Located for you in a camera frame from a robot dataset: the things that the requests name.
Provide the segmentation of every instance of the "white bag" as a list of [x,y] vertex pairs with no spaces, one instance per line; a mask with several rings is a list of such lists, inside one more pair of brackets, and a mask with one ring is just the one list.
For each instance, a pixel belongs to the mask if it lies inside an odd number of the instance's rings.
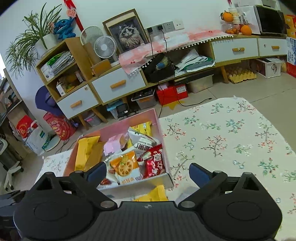
[[42,155],[44,150],[47,148],[50,142],[50,136],[46,133],[41,126],[37,126],[36,129],[33,128],[33,125],[36,123],[34,121],[31,124],[31,128],[28,129],[29,136],[25,139],[25,144],[37,155]]

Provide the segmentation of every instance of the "potted plant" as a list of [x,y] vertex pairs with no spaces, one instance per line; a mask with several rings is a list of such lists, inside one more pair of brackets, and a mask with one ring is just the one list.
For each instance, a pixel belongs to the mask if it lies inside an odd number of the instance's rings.
[[16,78],[23,75],[24,69],[34,69],[38,57],[57,45],[52,28],[60,18],[61,5],[54,7],[49,13],[44,10],[45,5],[46,3],[40,14],[31,12],[28,17],[24,17],[23,22],[28,29],[17,36],[6,50],[6,62]]

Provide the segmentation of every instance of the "orange snack package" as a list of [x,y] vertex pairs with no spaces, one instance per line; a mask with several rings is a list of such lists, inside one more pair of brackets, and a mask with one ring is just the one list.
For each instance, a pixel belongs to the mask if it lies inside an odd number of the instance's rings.
[[112,160],[110,165],[116,171],[115,176],[120,184],[137,182],[143,179],[134,151],[122,154]]

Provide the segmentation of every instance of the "blue plush toy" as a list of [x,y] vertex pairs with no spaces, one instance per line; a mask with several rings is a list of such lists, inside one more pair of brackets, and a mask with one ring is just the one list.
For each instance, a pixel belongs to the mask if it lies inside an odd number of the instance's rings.
[[70,17],[69,19],[62,19],[54,25],[54,34],[59,34],[58,39],[64,40],[76,37],[76,34],[72,33],[73,27],[71,27],[71,24],[73,21],[74,18]]

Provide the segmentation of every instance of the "pink box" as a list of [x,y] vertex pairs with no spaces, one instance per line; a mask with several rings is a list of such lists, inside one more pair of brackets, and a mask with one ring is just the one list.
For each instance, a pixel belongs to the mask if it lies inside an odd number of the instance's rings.
[[[166,149],[163,143],[162,132],[160,129],[160,124],[155,109],[150,109],[140,114],[126,118],[124,120],[118,121],[100,130],[85,135],[84,137],[92,137],[99,135],[101,136],[100,141],[107,141],[112,136],[127,132],[130,126],[135,126],[148,121],[152,122],[151,130],[153,137],[160,140],[163,144],[163,159],[166,173],[163,173],[155,177],[143,179],[137,183],[128,183],[113,188],[100,189],[100,191],[108,197],[113,199],[122,199],[131,196],[145,195],[148,192],[150,192],[153,188],[155,188],[157,185],[161,184],[165,186],[165,189],[173,188],[173,181],[170,173],[170,165],[168,162]],[[72,150],[69,162],[64,172],[64,176],[69,176],[69,174],[74,171],[77,150],[78,141],[76,142]]]

